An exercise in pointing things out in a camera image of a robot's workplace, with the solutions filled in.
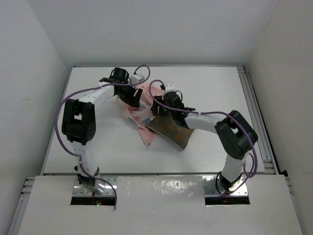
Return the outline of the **pink cartoon print pillowcase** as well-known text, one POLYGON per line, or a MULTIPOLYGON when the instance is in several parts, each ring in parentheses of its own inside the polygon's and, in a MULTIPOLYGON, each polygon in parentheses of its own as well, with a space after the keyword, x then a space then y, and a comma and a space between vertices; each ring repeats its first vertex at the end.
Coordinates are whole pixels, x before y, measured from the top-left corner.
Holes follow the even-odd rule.
POLYGON ((147 125, 155 118, 151 111, 153 99, 149 93, 149 85, 150 83, 144 83, 138 86, 143 91, 139 99, 139 108, 131 107, 120 98, 117 99, 121 106, 123 117, 136 125, 140 138, 146 148, 151 145, 156 136, 153 131, 149 131, 147 128, 147 125))

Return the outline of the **grey orange patterned pillow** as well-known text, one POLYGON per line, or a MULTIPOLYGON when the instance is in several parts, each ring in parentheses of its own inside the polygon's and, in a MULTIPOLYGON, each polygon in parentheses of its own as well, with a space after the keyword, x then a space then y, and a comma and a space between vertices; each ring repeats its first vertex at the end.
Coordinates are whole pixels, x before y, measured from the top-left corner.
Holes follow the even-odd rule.
POLYGON ((195 131, 178 126, 170 116, 156 116, 147 125, 147 128, 163 136, 180 150, 187 147, 189 139, 195 131))

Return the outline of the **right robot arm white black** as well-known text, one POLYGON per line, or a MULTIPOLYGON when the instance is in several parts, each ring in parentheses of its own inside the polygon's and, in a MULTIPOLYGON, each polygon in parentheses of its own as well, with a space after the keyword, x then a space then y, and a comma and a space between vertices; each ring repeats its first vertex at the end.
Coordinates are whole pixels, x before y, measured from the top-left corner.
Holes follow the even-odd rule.
POLYGON ((185 129, 200 129, 216 134, 227 153, 226 161, 215 180, 219 195, 231 193, 231 188, 242 174, 254 176, 258 166, 255 143, 258 135, 240 112, 197 112, 185 107, 176 92, 153 96, 152 113, 157 116, 170 116, 176 125, 185 129))

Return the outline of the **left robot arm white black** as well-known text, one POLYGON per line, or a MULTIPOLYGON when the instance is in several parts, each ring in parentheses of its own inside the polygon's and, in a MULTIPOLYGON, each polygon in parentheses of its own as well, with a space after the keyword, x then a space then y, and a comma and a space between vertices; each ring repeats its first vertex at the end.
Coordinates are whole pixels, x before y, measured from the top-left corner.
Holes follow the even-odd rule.
POLYGON ((147 78, 141 74, 130 75, 125 69, 114 68, 108 78, 103 77, 94 88, 84 89, 80 99, 69 95, 64 101, 61 131, 73 147, 71 154, 78 157, 77 179, 87 191, 103 193, 108 185, 100 178, 94 161, 92 139, 96 133, 96 109, 108 99, 117 96, 131 107, 140 106, 143 90, 138 85, 147 78))

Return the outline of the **white front cover panel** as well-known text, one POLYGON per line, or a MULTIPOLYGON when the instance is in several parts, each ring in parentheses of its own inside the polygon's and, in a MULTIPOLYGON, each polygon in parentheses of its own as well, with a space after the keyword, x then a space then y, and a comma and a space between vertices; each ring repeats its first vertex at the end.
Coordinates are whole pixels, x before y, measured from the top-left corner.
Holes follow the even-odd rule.
POLYGON ((200 176, 118 177, 117 205, 72 205, 73 176, 38 176, 21 235, 300 235, 283 176, 247 182, 248 205, 207 206, 200 176))

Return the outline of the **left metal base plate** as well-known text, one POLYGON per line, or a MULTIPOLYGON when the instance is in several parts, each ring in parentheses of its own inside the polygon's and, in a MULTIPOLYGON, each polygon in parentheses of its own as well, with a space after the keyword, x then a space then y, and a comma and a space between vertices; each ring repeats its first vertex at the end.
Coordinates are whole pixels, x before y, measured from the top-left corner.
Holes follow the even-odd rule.
POLYGON ((73 197, 91 197, 92 194, 94 196, 100 197, 115 197, 114 190, 117 191, 117 179, 112 177, 105 177, 104 180, 109 182, 112 186, 108 183, 103 181, 95 181, 94 186, 92 183, 81 182, 76 177, 73 185, 72 196, 73 197))

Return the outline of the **right aluminium frame rail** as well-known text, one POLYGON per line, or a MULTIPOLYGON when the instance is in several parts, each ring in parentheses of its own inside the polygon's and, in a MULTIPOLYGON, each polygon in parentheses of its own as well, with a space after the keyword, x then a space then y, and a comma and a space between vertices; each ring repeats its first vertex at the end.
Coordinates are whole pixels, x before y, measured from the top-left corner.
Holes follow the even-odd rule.
POLYGON ((259 137, 259 156, 262 159, 265 174, 279 174, 270 139, 268 138, 267 130, 250 77, 244 66, 238 66, 237 71, 245 94, 252 124, 259 137))

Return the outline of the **aluminium frame rail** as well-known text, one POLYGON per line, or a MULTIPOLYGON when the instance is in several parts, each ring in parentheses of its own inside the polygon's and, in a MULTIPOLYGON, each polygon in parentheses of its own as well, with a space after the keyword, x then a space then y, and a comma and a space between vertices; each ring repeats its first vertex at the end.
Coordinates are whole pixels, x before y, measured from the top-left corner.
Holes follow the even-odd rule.
POLYGON ((250 77, 244 66, 238 66, 237 71, 245 94, 252 124, 259 137, 259 156, 262 159, 265 174, 279 174, 270 139, 268 138, 267 130, 250 77))
POLYGON ((22 219, 29 201, 34 181, 35 177, 26 177, 25 179, 18 204, 13 219, 11 221, 11 225, 8 232, 9 235, 17 235, 19 233, 22 219))

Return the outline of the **left aluminium frame rail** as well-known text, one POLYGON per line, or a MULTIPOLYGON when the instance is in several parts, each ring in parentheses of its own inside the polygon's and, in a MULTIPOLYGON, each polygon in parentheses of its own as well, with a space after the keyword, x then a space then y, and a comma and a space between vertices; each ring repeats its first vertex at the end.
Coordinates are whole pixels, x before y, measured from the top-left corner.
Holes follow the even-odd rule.
POLYGON ((35 177, 26 177, 25 179, 18 204, 13 219, 11 221, 11 225, 8 232, 9 235, 17 235, 19 233, 22 219, 29 201, 34 181, 35 177))

